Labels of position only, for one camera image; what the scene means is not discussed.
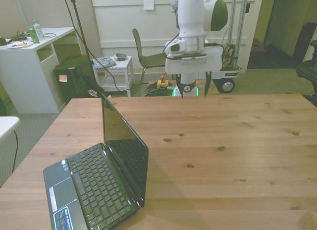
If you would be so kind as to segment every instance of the can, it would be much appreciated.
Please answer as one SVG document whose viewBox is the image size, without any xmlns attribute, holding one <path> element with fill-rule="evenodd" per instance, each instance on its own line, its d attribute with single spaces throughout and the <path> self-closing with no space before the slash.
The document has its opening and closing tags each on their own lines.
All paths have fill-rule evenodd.
<svg viewBox="0 0 317 230">
<path fill-rule="evenodd" d="M 31 38 L 32 38 L 33 43 L 34 43 L 34 44 L 35 44 L 35 43 L 40 43 L 40 41 L 39 41 L 39 39 L 38 39 L 38 36 L 36 35 L 36 31 L 35 31 L 34 27 L 29 26 L 29 27 L 28 27 L 28 30 L 29 30 L 29 33 L 30 33 L 30 36 L 31 36 Z"/>
</svg>

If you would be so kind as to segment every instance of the wheel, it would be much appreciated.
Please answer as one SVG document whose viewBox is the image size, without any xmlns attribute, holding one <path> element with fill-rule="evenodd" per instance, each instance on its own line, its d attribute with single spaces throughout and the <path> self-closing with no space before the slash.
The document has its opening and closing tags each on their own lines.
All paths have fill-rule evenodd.
<svg viewBox="0 0 317 230">
<path fill-rule="evenodd" d="M 233 79 L 220 79 L 217 83 L 218 91 L 221 93 L 230 93 L 236 86 Z"/>
</svg>

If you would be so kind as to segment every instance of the touchpad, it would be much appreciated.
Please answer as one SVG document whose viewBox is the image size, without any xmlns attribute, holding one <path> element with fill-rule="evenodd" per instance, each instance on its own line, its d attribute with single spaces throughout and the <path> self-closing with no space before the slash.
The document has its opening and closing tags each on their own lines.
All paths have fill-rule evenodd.
<svg viewBox="0 0 317 230">
<path fill-rule="evenodd" d="M 76 190 L 71 177 L 54 185 L 53 190 L 57 209 L 60 209 L 77 199 Z"/>
</svg>

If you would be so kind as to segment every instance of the yellow object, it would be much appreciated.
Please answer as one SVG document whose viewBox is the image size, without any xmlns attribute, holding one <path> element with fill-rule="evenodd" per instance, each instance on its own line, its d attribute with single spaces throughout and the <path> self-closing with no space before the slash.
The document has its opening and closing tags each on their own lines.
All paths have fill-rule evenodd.
<svg viewBox="0 0 317 230">
<path fill-rule="evenodd" d="M 159 89 L 160 87 L 167 87 L 168 86 L 168 80 L 165 80 L 162 82 L 161 80 L 158 80 L 158 85 L 157 88 Z"/>
</svg>

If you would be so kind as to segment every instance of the paper on wall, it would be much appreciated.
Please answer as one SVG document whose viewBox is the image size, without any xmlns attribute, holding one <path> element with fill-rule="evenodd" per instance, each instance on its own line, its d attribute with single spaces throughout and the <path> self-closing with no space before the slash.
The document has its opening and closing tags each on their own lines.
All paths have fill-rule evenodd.
<svg viewBox="0 0 317 230">
<path fill-rule="evenodd" d="M 144 10 L 153 10 L 154 9 L 154 0 L 143 0 L 143 9 Z"/>
</svg>

